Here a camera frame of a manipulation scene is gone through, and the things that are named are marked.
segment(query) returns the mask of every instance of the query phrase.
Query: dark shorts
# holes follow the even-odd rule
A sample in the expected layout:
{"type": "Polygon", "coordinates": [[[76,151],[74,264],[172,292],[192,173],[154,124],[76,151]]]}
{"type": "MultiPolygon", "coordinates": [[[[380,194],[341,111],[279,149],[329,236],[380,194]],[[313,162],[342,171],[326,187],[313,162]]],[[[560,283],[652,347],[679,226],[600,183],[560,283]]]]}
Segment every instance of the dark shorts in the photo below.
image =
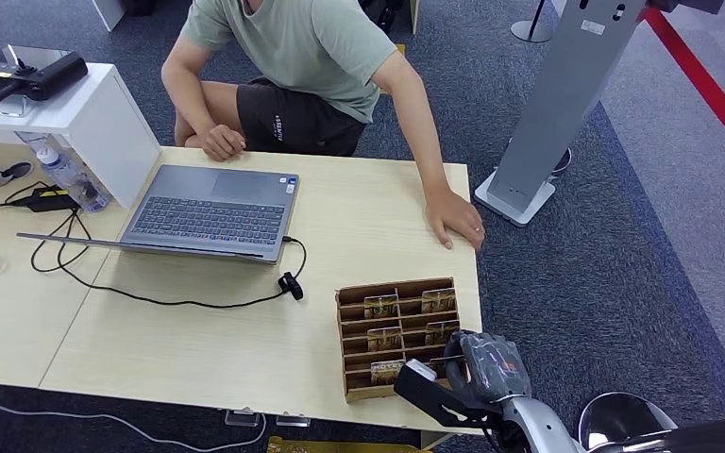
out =
{"type": "Polygon", "coordinates": [[[315,94],[285,90],[264,77],[239,85],[237,103],[252,151],[351,156],[365,129],[315,94]]]}

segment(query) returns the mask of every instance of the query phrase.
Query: small box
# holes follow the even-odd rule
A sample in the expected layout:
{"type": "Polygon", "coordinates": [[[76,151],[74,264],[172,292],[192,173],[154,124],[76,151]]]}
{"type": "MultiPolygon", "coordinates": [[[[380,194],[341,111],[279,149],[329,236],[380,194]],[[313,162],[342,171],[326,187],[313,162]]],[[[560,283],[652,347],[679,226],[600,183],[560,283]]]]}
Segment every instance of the small box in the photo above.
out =
{"type": "MultiPolygon", "coordinates": [[[[422,313],[422,301],[425,291],[437,291],[454,288],[454,279],[433,278],[411,280],[375,285],[343,288],[335,294],[338,309],[338,332],[340,333],[341,352],[343,354],[343,380],[346,401],[393,396],[394,386],[373,385],[371,365],[387,361],[409,361],[417,359],[427,365],[444,357],[444,344],[426,344],[427,324],[448,322],[460,324],[457,303],[447,306],[450,310],[422,313]],[[365,300],[367,297],[391,296],[396,294],[396,312],[392,316],[365,318],[365,300]],[[398,348],[370,351],[368,332],[396,331],[400,329],[398,348]]],[[[445,380],[445,367],[434,366],[440,373],[438,379],[445,380]]]]}

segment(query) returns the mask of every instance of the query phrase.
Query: man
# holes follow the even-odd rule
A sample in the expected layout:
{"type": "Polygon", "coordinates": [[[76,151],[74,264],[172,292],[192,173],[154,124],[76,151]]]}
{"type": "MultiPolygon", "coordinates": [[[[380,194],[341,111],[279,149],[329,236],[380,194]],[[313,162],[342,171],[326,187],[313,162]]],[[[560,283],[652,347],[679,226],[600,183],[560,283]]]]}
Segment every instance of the man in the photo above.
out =
{"type": "Polygon", "coordinates": [[[449,227],[480,248],[482,220],[448,187],[423,82],[358,0],[194,0],[162,83],[177,108],[177,146],[215,160],[245,149],[350,156],[382,87],[393,96],[438,240],[451,248],[449,227]],[[232,36],[265,78],[200,81],[211,52],[232,36]]]}

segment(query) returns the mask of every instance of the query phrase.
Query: plastic bottle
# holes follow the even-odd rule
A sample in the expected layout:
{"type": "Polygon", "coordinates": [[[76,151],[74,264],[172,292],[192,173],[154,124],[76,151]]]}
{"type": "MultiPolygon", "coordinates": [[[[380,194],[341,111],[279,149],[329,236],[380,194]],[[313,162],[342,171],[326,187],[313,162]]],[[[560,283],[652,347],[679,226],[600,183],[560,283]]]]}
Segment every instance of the plastic bottle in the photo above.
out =
{"type": "Polygon", "coordinates": [[[97,212],[110,202],[110,196],[101,184],[88,177],[87,173],[58,146],[51,134],[32,132],[15,132],[15,134],[32,148],[48,177],[61,189],[68,191],[68,195],[84,210],[97,212]]]}

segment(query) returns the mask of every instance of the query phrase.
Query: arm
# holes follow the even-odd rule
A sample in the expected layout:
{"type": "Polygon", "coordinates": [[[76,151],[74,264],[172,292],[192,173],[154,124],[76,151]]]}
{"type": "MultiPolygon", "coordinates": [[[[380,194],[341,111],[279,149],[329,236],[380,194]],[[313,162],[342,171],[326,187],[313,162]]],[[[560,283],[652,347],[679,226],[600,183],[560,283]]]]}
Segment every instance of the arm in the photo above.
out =
{"type": "Polygon", "coordinates": [[[210,54],[209,49],[179,38],[162,64],[162,85],[196,134],[216,126],[207,110],[198,78],[210,54]]]}
{"type": "Polygon", "coordinates": [[[479,249],[484,240],[482,219],[470,203],[448,187],[430,102],[420,75],[404,56],[394,52],[371,80],[393,96],[396,117],[421,175],[427,218],[438,239],[451,248],[446,233],[446,227],[450,227],[479,249]]]}
{"type": "Polygon", "coordinates": [[[216,124],[207,108],[198,75],[210,54],[208,48],[182,38],[177,39],[168,59],[162,64],[162,85],[179,115],[198,136],[195,143],[211,159],[223,161],[243,152],[245,139],[229,126],[216,124]]]}

